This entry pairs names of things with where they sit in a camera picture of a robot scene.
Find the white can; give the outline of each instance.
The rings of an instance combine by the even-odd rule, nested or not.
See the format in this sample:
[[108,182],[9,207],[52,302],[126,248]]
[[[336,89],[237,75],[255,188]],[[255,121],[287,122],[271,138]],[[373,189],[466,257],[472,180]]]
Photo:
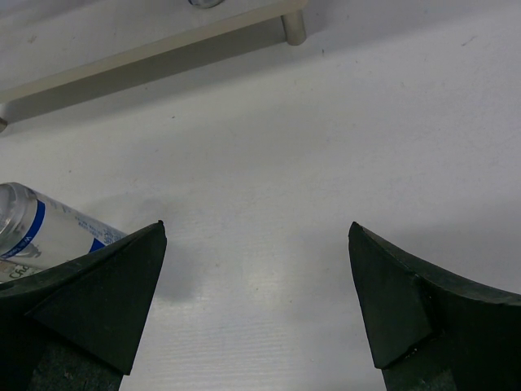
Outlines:
[[24,273],[9,270],[6,276],[0,264],[0,281],[49,269],[123,237],[123,232],[19,183],[0,184],[0,261],[28,268]]

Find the white tray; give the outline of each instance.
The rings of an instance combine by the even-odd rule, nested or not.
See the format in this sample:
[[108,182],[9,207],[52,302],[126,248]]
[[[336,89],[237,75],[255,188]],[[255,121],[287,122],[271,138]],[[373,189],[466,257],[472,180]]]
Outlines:
[[305,39],[307,0],[225,0],[207,10],[187,0],[18,3],[0,11],[0,103],[279,16],[290,43]]

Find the white table surface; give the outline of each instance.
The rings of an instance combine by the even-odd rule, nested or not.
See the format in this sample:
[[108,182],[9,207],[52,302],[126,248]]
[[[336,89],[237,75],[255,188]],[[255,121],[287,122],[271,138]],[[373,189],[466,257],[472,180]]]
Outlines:
[[267,24],[171,76],[176,55],[5,108],[2,181],[126,231],[165,221],[123,391],[382,391],[353,220],[521,292],[521,3],[392,3],[311,1],[303,46]]

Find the blue stripe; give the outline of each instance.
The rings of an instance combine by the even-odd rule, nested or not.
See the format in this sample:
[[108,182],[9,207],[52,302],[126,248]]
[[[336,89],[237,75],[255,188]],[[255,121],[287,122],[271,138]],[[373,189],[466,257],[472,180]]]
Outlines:
[[105,244],[101,243],[99,240],[94,238],[94,242],[92,243],[92,247],[90,248],[89,253],[93,253],[94,251],[98,251],[99,249],[105,247]]
[[33,224],[29,228],[29,231],[27,232],[27,234],[15,247],[13,247],[10,251],[1,255],[0,257],[4,258],[4,259],[14,257],[16,254],[20,253],[27,246],[29,246],[29,244],[33,241],[34,237],[36,236],[36,234],[40,231],[40,228],[42,228],[43,219],[45,216],[46,216],[46,205],[43,202],[38,201],[38,206],[36,209],[36,216],[34,217]]

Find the cylindrical leg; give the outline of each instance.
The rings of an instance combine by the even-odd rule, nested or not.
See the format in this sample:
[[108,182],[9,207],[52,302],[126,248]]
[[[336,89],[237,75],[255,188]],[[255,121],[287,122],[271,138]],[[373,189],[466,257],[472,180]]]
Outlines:
[[284,31],[286,32],[287,43],[292,46],[298,46],[304,43],[307,35],[302,11],[283,15],[282,24],[284,25]]
[[7,127],[7,121],[0,118],[0,133],[3,132]]

